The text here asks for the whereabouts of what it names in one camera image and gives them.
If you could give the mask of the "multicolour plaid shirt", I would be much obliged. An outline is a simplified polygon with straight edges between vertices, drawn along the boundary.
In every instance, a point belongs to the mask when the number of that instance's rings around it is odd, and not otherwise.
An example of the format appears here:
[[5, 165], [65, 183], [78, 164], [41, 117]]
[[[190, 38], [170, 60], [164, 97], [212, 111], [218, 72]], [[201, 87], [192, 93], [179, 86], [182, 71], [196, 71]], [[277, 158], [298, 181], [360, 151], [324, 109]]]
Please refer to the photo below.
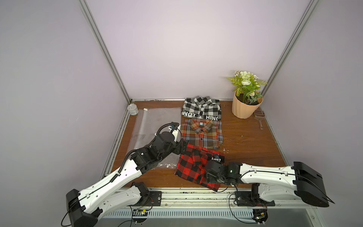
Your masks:
[[185, 119], [182, 138], [193, 146], [218, 149], [223, 144], [222, 122], [208, 119]]

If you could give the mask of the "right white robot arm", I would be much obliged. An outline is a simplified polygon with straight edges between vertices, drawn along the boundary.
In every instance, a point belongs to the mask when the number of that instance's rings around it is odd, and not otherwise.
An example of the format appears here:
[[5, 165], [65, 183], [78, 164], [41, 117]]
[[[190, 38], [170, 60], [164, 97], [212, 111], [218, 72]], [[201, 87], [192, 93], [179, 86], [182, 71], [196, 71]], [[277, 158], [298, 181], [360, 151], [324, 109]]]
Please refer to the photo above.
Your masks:
[[326, 208], [333, 202], [326, 194], [322, 175], [303, 162], [266, 167], [246, 163], [224, 165], [210, 160], [205, 170], [208, 183], [233, 187], [251, 184], [251, 191], [235, 192], [238, 206], [272, 206], [276, 200], [302, 200], [308, 205]]

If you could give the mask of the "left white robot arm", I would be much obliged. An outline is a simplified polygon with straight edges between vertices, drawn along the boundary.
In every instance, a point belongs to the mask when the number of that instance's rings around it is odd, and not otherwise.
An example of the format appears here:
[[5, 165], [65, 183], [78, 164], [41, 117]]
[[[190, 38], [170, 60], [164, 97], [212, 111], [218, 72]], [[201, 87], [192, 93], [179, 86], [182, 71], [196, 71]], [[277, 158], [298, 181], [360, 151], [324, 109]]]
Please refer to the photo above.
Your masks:
[[178, 132], [158, 132], [149, 144], [130, 151], [122, 165], [99, 182], [81, 191], [69, 191], [66, 194], [69, 225], [93, 227], [103, 216], [147, 198], [149, 191], [143, 183], [135, 183], [122, 192], [119, 189], [157, 167], [170, 154], [184, 154], [187, 145]]

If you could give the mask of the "red black plaid shirt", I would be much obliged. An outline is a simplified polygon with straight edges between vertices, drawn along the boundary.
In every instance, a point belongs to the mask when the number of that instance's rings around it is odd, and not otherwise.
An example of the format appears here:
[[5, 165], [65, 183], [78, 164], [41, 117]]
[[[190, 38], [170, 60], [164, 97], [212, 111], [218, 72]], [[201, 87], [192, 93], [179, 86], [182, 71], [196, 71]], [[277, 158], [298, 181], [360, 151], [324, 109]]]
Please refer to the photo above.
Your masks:
[[180, 156], [175, 175], [186, 181], [218, 191], [220, 184], [207, 183], [206, 164], [210, 160], [217, 159], [222, 164], [225, 161], [225, 154], [204, 147], [187, 145], [185, 154]]

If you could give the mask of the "black white plaid shirt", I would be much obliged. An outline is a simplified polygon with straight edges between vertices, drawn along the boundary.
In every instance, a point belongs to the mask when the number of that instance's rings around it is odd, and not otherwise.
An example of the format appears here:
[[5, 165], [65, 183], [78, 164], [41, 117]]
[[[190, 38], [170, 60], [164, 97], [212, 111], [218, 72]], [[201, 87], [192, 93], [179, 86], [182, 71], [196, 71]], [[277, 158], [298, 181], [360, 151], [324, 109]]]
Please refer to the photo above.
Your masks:
[[209, 96], [185, 98], [181, 115], [187, 118], [220, 121], [222, 118], [220, 100]]

